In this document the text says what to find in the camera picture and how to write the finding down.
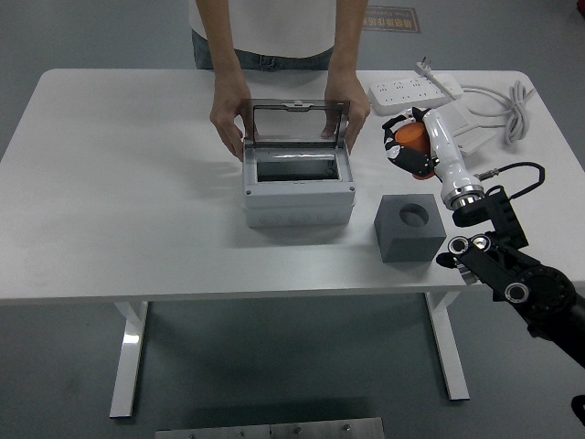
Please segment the person's left hand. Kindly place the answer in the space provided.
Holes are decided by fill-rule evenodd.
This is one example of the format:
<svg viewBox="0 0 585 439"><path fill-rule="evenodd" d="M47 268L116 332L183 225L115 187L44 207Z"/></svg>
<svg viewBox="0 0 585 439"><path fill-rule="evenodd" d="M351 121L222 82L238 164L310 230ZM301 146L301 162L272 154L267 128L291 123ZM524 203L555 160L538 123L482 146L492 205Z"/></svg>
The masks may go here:
<svg viewBox="0 0 585 439"><path fill-rule="evenodd" d="M345 139L347 151L351 153L370 114L370 103L356 72L330 70L327 75L324 98L327 101L349 102Z"/></svg>

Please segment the person's right hand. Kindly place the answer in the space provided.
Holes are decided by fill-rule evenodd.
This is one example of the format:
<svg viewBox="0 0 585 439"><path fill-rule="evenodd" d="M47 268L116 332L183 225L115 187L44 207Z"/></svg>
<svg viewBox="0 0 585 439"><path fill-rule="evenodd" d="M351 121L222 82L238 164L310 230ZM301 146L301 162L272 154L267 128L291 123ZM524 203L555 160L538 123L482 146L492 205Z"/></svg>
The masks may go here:
<svg viewBox="0 0 585 439"><path fill-rule="evenodd" d="M243 160L243 133L235 123L237 117L245 120L250 89L241 70L217 71L214 84L214 101L209 115L219 138L229 152Z"/></svg>

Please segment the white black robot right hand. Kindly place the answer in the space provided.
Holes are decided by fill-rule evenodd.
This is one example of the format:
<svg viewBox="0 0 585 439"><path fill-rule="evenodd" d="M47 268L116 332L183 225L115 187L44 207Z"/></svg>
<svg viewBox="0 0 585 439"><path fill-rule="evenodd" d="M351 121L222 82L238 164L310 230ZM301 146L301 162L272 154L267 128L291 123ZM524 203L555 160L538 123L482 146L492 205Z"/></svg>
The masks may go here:
<svg viewBox="0 0 585 439"><path fill-rule="evenodd" d="M447 209L455 211L484 197L479 178L467 170L438 110L413 107L389 119L382 129L388 160L417 179L437 177Z"/></svg>

